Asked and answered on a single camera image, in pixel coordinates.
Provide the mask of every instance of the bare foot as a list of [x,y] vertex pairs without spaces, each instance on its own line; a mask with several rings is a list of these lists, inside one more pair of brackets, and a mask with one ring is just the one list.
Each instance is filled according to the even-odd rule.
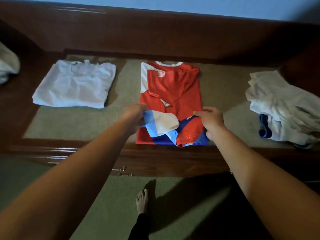
[[148,190],[145,189],[144,193],[141,191],[137,194],[137,208],[138,208],[138,215],[144,213],[147,213],[147,207],[148,207]]

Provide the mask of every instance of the red fabric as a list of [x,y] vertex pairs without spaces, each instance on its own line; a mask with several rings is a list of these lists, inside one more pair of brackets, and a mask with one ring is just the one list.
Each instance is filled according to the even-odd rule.
[[[179,66],[162,66],[156,62],[149,63],[156,69],[165,71],[165,77],[157,71],[147,71],[148,91],[141,94],[140,102],[147,104],[148,110],[173,113],[182,121],[193,116],[194,111],[202,110],[198,73],[199,68],[182,63]],[[163,102],[171,104],[165,107]],[[195,142],[203,131],[201,118],[194,118],[178,134],[177,145]],[[154,144],[146,128],[140,128],[137,144]]]

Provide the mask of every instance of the black pants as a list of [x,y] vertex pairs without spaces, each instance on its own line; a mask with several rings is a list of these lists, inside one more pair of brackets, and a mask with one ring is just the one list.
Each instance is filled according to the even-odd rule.
[[149,240],[149,217],[142,213],[138,215],[137,223],[133,226],[128,240]]

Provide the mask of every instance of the metal handle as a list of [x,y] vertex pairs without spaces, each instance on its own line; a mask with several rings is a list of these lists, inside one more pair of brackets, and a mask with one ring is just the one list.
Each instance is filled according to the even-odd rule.
[[134,174],[131,173],[131,174],[123,174],[123,173],[119,173],[118,176],[129,176],[129,177],[132,177]]
[[124,172],[126,170],[126,167],[123,167],[122,169],[120,168],[113,168],[112,171],[122,171]]

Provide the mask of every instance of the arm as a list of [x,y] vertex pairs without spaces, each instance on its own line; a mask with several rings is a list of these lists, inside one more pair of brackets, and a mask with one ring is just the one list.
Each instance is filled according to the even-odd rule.
[[195,112],[202,117],[242,192],[275,239],[319,239],[320,196],[266,160],[229,131],[220,111]]
[[0,215],[2,239],[69,239],[85,217],[128,137],[142,119],[144,104],[129,107],[122,118],[94,141],[30,185]]

